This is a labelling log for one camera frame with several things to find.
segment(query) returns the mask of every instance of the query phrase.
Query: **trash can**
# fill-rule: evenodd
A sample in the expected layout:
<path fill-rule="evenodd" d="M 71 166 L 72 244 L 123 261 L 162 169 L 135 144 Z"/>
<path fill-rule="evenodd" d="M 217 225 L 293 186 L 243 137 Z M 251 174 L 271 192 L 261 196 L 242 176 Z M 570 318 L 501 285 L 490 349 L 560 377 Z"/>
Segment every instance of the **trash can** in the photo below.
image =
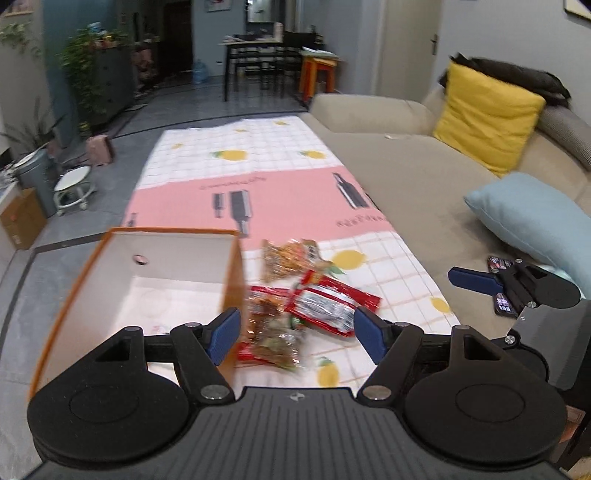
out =
<path fill-rule="evenodd" d="M 40 148 L 28 154 L 13 166 L 21 188 L 34 188 L 47 218 L 57 211 L 53 201 L 53 189 L 59 177 L 55 164 L 50 160 L 46 148 Z"/>

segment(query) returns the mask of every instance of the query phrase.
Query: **light blue pillow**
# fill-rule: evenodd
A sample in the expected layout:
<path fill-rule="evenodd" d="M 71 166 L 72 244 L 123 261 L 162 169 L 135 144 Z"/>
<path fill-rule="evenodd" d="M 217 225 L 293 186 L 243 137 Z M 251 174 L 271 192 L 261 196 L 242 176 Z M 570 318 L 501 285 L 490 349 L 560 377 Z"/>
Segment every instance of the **light blue pillow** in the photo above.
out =
<path fill-rule="evenodd" d="M 464 201 L 497 237 L 564 270 L 591 297 L 591 217 L 564 193 L 515 172 Z"/>

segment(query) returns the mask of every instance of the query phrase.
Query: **plastic food packet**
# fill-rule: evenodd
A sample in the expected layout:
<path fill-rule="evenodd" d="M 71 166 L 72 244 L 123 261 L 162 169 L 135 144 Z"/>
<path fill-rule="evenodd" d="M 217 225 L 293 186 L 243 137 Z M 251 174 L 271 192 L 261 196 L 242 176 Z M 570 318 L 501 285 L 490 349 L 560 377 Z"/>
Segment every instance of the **plastic food packet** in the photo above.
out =
<path fill-rule="evenodd" d="M 298 367 L 303 339 L 302 327 L 292 316 L 267 321 L 255 342 L 242 342 L 238 349 L 238 360 L 271 364 L 285 369 Z"/>
<path fill-rule="evenodd" d="M 290 240 L 280 247 L 263 240 L 262 259 L 264 282 L 291 277 L 308 269 L 304 246 L 296 240 Z"/>
<path fill-rule="evenodd" d="M 269 322 L 280 318 L 289 295 L 290 291 L 287 288 L 262 286 L 250 288 L 246 302 L 248 308 L 246 334 L 238 348 L 238 359 L 240 361 L 264 362 L 252 353 L 252 344 L 260 339 Z"/>
<path fill-rule="evenodd" d="M 293 330 L 280 320 L 270 322 L 261 338 L 251 345 L 257 360 L 293 370 L 300 364 L 302 332 Z"/>
<path fill-rule="evenodd" d="M 257 340 L 269 319 L 283 313 L 290 291 L 287 288 L 251 287 L 248 297 L 246 339 Z"/>
<path fill-rule="evenodd" d="M 310 270 L 291 295 L 284 311 L 331 333 L 353 336 L 355 309 L 364 306 L 376 312 L 380 301 L 375 295 Z"/>
<path fill-rule="evenodd" d="M 264 282 L 292 277 L 310 269 L 324 271 L 331 265 L 320 258 L 320 249 L 314 240 L 290 240 L 281 246 L 263 240 L 262 249 Z"/>

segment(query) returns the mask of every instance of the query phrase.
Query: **pink bag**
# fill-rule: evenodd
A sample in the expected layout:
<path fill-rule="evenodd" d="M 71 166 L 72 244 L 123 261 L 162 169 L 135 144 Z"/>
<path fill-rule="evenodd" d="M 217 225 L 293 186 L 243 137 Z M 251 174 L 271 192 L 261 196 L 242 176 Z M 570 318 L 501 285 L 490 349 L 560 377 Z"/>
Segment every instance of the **pink bag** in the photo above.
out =
<path fill-rule="evenodd" d="M 92 165 L 112 163 L 115 156 L 107 135 L 97 135 L 86 140 L 86 154 Z"/>

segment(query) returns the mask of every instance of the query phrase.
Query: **metal screw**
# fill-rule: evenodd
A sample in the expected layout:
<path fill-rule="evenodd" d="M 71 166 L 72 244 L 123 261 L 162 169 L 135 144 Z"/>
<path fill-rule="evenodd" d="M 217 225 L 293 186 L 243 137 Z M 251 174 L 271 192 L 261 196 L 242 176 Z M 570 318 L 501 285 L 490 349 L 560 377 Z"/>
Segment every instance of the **metal screw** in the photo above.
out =
<path fill-rule="evenodd" d="M 201 389 L 201 396 L 208 400 L 221 400 L 230 393 L 225 385 L 206 385 Z"/>
<path fill-rule="evenodd" d="M 392 395 L 392 390 L 383 385 L 370 385 L 363 389 L 363 396 L 374 401 L 386 400 L 390 395 Z"/>

